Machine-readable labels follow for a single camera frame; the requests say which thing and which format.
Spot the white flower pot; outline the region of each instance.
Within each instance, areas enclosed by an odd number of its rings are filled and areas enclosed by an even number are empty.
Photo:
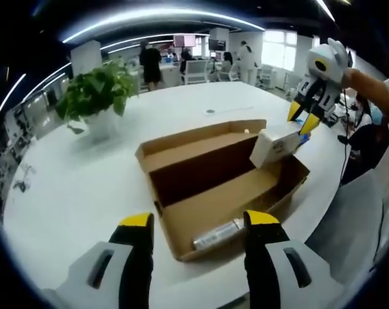
[[[85,123],[93,140],[105,140],[118,134],[120,117],[114,112],[113,106],[97,115],[89,116]]]

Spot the white chair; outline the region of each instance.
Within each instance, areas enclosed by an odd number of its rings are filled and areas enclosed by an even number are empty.
[[[297,88],[299,83],[302,81],[300,76],[287,73],[285,78],[285,97],[287,100],[292,100],[297,94]]]
[[[190,60],[186,62],[185,74],[181,74],[185,85],[208,82],[207,79],[208,60]]]
[[[231,66],[230,72],[228,73],[219,71],[217,76],[220,82],[237,82],[240,80],[239,72],[234,66]]]
[[[263,66],[258,70],[258,84],[257,87],[263,89],[273,89],[273,67],[272,66]]]

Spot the person in white coat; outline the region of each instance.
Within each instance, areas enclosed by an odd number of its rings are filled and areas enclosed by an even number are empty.
[[[254,54],[246,41],[241,42],[241,48],[239,50],[239,68],[241,81],[256,86],[257,68]]]

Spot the ceiling light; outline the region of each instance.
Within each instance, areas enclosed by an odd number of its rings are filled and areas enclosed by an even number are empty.
[[[27,100],[27,98],[33,94],[34,91],[36,91],[37,89],[40,88],[41,85],[43,85],[47,80],[49,80],[50,78],[52,78],[55,74],[57,74],[59,71],[67,68],[69,65],[71,64],[71,62],[63,65],[61,68],[59,68],[57,71],[54,71],[52,74],[48,75],[45,79],[43,79],[41,82],[39,82],[25,97],[24,99],[21,101],[21,103],[23,103],[24,101]]]
[[[63,40],[63,43],[67,43],[76,37],[89,32],[93,29],[99,28],[101,26],[107,26],[109,24],[115,24],[115,23],[124,23],[126,21],[132,21],[136,19],[147,19],[149,17],[155,17],[155,16],[166,16],[166,15],[202,15],[207,17],[216,17],[219,19],[225,19],[229,21],[234,21],[236,23],[245,24],[247,26],[259,29],[261,31],[264,31],[264,28],[257,26],[256,24],[249,23],[247,21],[244,21],[242,19],[234,18],[227,15],[217,14],[217,13],[211,13],[206,11],[200,11],[200,10],[190,10],[190,9],[183,9],[183,8],[152,8],[152,9],[145,9],[145,10],[136,10],[136,11],[127,11],[122,14],[114,15],[110,18],[104,19],[103,21],[100,21],[99,23],[95,23],[91,26],[88,26],[87,28],[84,28],[83,30],[70,35],[68,38]]]
[[[333,15],[331,15],[331,12],[329,10],[329,8],[327,8],[327,5],[324,3],[324,0],[316,0],[318,5],[320,5],[320,7],[323,9],[323,11],[334,21],[336,22],[336,20],[334,19]]]
[[[101,47],[100,49],[101,50],[105,50],[107,48],[110,48],[110,47],[113,47],[113,46],[116,46],[116,45],[120,45],[120,44],[124,44],[124,43],[128,43],[128,42],[132,42],[132,41],[140,41],[140,40],[144,40],[144,39],[152,39],[153,37],[166,37],[166,36],[169,36],[169,35],[198,35],[198,36],[201,36],[201,37],[209,37],[210,36],[210,34],[204,34],[204,33],[163,33],[163,34],[147,35],[145,37],[135,37],[134,39],[128,39],[128,40],[125,40],[125,41],[121,41],[121,42],[117,42],[117,43],[113,43],[113,44]]]
[[[56,80],[59,80],[61,77],[63,77],[65,75],[65,73],[62,73],[60,74],[59,76],[57,76],[55,79],[53,79],[51,82],[47,83],[42,89],[45,90],[48,86],[50,86],[51,84],[53,84]]]
[[[26,75],[27,74],[21,75],[20,78],[17,80],[17,82],[15,82],[13,87],[10,89],[10,91],[7,93],[6,97],[4,98],[4,100],[2,101],[2,103],[0,105],[0,111],[3,109],[3,106],[4,106],[4,104],[6,104],[8,98],[10,97],[10,95],[12,95],[12,93],[14,92],[16,87],[21,83],[21,81],[25,78]]]
[[[154,42],[149,42],[149,44],[159,44],[159,43],[169,43],[169,42],[174,42],[174,40],[162,40],[162,41],[154,41]],[[135,47],[139,47],[140,44],[135,44],[135,45],[131,45],[131,46],[126,46],[126,47],[123,47],[123,48],[119,48],[117,50],[112,50],[112,51],[109,51],[109,53],[116,53],[116,52],[120,52],[122,50],[128,50],[130,48],[135,48]]]

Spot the round white table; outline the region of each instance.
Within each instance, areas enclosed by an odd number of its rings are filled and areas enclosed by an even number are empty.
[[[37,171],[30,188],[10,189],[4,228],[21,267],[39,288],[56,288],[72,262],[118,222],[140,212],[156,217],[150,307],[217,308],[248,292],[244,255],[181,263],[170,252],[134,153],[141,142],[228,120],[286,122],[290,103],[240,82],[167,88],[128,100],[122,134],[101,144],[64,126],[32,145],[23,162]],[[213,109],[214,114],[207,114]],[[344,146],[320,124],[296,157],[311,171],[294,194],[283,227],[306,241],[338,189]],[[23,176],[21,168],[14,180]]]

